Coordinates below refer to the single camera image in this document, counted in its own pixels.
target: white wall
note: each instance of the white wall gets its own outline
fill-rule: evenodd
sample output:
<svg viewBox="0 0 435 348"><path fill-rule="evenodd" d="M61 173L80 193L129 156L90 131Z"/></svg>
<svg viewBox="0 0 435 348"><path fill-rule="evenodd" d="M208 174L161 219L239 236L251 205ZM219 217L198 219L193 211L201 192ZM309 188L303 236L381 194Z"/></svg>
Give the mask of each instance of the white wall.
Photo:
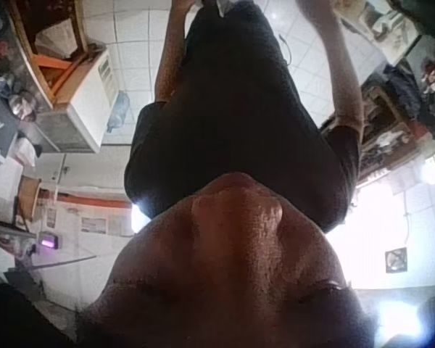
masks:
<svg viewBox="0 0 435 348"><path fill-rule="evenodd" d="M69 154L61 186L89 186L124 189L124 170L128 164L129 146L103 146L99 154Z"/></svg>
<svg viewBox="0 0 435 348"><path fill-rule="evenodd" d="M420 182L418 167L402 167L364 188L347 224L328 234L354 288L435 286L435 186ZM408 271L387 274L385 252L401 247L407 247Z"/></svg>
<svg viewBox="0 0 435 348"><path fill-rule="evenodd" d="M129 146L102 146L98 154L67 154L65 167L69 170L62 175L60 186L88 191L124 191L124 170L128 164ZM36 168L25 169L24 175L40 178L44 183L58 181L63 154L42 154L36 160Z"/></svg>
<svg viewBox="0 0 435 348"><path fill-rule="evenodd" d="M46 224L43 214L43 231L59 237L61 249L52 250L38 247L33 255L34 266L45 268L36 271L36 278L42 280L47 299L71 310L82 309L101 294L116 257L132 235L131 211L118 208L89 207L80 204L57 202L55 228ZM81 232L81 218L104 218L107 234ZM110 223L117 221L115 227ZM75 262L58 265L62 262Z"/></svg>

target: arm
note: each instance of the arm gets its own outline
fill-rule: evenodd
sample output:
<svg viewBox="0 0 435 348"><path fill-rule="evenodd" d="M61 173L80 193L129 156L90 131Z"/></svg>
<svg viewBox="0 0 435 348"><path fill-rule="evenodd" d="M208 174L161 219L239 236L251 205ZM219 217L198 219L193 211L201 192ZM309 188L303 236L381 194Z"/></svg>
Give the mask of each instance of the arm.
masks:
<svg viewBox="0 0 435 348"><path fill-rule="evenodd" d="M194 0L173 0L167 24L165 47L154 86L156 102L168 102L174 93L185 52L185 21Z"/></svg>
<svg viewBox="0 0 435 348"><path fill-rule="evenodd" d="M340 24L329 0L297 0L304 16L318 31L326 47L331 70L336 126L355 129L363 139L364 106L360 84L356 77Z"/></svg>

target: purple light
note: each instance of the purple light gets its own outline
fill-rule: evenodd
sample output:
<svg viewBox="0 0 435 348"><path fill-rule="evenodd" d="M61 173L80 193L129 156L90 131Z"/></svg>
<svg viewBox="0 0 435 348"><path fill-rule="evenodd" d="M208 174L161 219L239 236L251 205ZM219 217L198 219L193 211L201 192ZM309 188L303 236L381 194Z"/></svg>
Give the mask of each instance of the purple light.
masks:
<svg viewBox="0 0 435 348"><path fill-rule="evenodd" d="M48 248L52 248L52 249L55 247L55 243L52 241L41 241L41 244L44 247L48 247Z"/></svg>

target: fluorescent light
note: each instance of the fluorescent light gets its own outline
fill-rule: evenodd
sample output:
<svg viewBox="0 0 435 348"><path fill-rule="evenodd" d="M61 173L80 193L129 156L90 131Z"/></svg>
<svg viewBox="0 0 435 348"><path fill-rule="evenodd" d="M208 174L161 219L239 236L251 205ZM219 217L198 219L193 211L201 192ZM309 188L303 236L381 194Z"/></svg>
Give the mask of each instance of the fluorescent light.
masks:
<svg viewBox="0 0 435 348"><path fill-rule="evenodd" d="M426 160L422 168L422 179L431 185L435 185L435 157Z"/></svg>
<svg viewBox="0 0 435 348"><path fill-rule="evenodd" d="M145 227L150 222L148 216L140 211L140 208L136 205L132 205L132 210L130 211L130 226L134 233L140 232L140 230Z"/></svg>
<svg viewBox="0 0 435 348"><path fill-rule="evenodd" d="M418 337L422 334L416 307L401 301L385 301L380 304L379 311L380 324L387 339L397 335Z"/></svg>
<svg viewBox="0 0 435 348"><path fill-rule="evenodd" d="M52 241L45 241L45 240L43 240L43 241L41 241L41 244L44 247L48 247L48 248L52 248L52 249L55 247L55 243L53 243Z"/></svg>

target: clothes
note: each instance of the clothes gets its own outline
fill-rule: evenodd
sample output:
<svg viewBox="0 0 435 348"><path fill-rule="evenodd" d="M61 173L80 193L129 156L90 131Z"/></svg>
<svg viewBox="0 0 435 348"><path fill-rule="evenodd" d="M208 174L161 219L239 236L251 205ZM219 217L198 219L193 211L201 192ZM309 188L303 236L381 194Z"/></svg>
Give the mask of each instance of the clothes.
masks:
<svg viewBox="0 0 435 348"><path fill-rule="evenodd" d="M324 138L299 99L268 21L252 2L200 9L170 102L139 117L125 189L151 218L225 173L243 172L327 232L357 180L358 134Z"/></svg>
<svg viewBox="0 0 435 348"><path fill-rule="evenodd" d="M17 290L0 284L0 347L74 347Z"/></svg>

